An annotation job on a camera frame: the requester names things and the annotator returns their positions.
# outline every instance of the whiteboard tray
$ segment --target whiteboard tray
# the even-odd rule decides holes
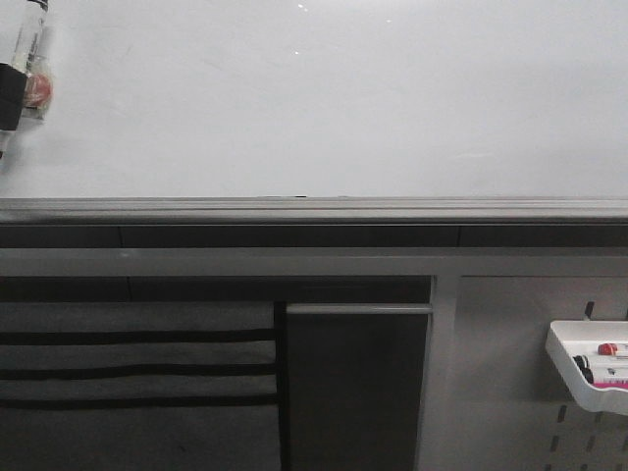
[[[625,343],[627,340],[628,322],[554,321],[550,324],[546,349],[582,408],[628,415],[628,390],[590,385],[573,360],[576,355],[597,355],[600,343]]]

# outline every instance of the marker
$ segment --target marker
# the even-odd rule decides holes
[[[26,0],[25,17],[11,63],[15,70],[23,74],[30,71],[32,62],[37,55],[47,13],[48,0]]]
[[[602,343],[598,346],[600,355],[628,357],[628,343]]]
[[[576,362],[578,368],[628,368],[628,357],[621,356],[606,356],[606,355],[578,355],[573,357],[573,361]]]
[[[628,390],[628,384],[621,383],[593,383],[596,388],[620,388],[621,390]]]
[[[628,386],[628,366],[623,368],[581,368],[580,371],[590,385],[614,384]]]
[[[48,0],[26,0],[25,17],[12,67],[0,67],[0,159],[18,128],[24,106],[27,74],[37,55],[47,13]]]

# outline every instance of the red marker cap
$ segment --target red marker cap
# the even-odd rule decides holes
[[[600,355],[614,355],[616,351],[617,351],[616,343],[602,343],[598,347],[598,353]]]

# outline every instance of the metal frame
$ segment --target metal frame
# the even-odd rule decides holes
[[[421,315],[432,314],[434,310],[430,304],[289,304],[287,314],[317,314],[317,315],[341,315],[341,314],[408,314]]]
[[[447,417],[441,395],[451,381],[457,291],[463,277],[628,277],[628,248],[231,248],[2,249],[4,277],[306,277],[432,276],[417,470],[438,469]],[[329,311],[331,306],[320,309]],[[311,312],[313,306],[293,306]],[[449,345],[434,352],[430,344]]]
[[[0,224],[628,223],[628,199],[0,199]]]

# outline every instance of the dark panel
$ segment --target dark panel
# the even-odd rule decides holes
[[[442,247],[456,226],[122,227],[124,247]]]
[[[282,471],[291,471],[292,457],[290,454],[290,410],[289,410],[289,376],[288,376],[288,314],[286,304],[275,303],[275,347],[276,347],[276,380],[279,411],[279,433],[281,444]]]
[[[134,301],[429,302],[429,277],[131,278]]]
[[[462,247],[628,247],[628,226],[469,226]]]
[[[129,301],[126,278],[0,278],[0,301]]]
[[[219,407],[211,403],[213,399],[201,398],[200,407],[187,403],[178,407],[177,401],[181,402],[142,408],[103,408],[129,405],[123,402],[79,403],[70,411],[52,407],[63,404],[44,404],[46,410],[5,408],[0,427],[2,467],[11,471],[279,471],[276,405]],[[93,405],[102,410],[89,410]]]
[[[0,226],[0,248],[120,247],[116,227]]]
[[[427,316],[288,316],[294,471],[411,471]]]

